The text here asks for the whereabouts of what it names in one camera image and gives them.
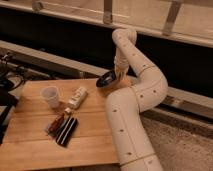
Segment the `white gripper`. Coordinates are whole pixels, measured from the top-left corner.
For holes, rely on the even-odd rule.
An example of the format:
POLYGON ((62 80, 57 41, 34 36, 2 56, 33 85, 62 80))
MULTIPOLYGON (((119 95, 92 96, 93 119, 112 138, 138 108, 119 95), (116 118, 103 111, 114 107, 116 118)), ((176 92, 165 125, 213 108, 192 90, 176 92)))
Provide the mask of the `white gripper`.
POLYGON ((129 69, 129 63, 125 57, 116 55, 114 59, 114 64, 116 79, 120 81, 123 79, 124 74, 127 73, 129 69))

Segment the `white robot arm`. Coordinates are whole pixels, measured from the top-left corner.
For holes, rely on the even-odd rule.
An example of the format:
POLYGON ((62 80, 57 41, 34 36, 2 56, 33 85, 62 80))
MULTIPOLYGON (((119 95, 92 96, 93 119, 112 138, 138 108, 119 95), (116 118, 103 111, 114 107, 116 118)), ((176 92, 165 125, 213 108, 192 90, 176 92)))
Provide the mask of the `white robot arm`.
POLYGON ((168 83, 162 71, 135 47, 136 38, 132 29, 116 29, 112 33, 115 68, 122 73, 131 66, 139 82, 108 95, 107 119, 122 171, 163 171, 139 113, 165 99, 168 83))

